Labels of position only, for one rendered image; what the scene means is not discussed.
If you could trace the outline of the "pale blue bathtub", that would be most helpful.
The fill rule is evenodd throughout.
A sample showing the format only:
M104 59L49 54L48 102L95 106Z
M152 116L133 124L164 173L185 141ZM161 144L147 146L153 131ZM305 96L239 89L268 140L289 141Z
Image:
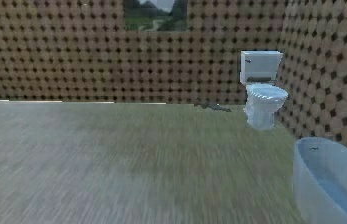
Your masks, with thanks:
M347 224L347 147L322 137L297 140L292 190L306 224Z

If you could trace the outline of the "landscape view window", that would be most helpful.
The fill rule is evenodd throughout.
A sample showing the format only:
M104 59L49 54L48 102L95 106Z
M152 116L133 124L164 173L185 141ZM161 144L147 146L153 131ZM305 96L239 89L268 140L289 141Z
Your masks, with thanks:
M124 0L127 31L186 31L188 0Z

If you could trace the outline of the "white toilet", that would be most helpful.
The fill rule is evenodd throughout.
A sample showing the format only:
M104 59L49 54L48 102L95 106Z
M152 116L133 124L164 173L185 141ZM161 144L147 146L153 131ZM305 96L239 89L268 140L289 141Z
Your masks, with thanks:
M239 81L246 89L244 112L253 129L271 130L275 126L275 113L288 97L288 93L276 85L282 58L278 50L241 52Z

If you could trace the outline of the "grey crumpled floor cloth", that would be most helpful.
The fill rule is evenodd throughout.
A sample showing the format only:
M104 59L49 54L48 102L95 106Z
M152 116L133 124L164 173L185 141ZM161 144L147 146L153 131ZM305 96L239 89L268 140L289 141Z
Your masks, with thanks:
M195 103L194 106L200 106L202 109L212 109L215 111L224 111L224 112L231 112L230 108L225 108L220 106L219 104L214 103Z

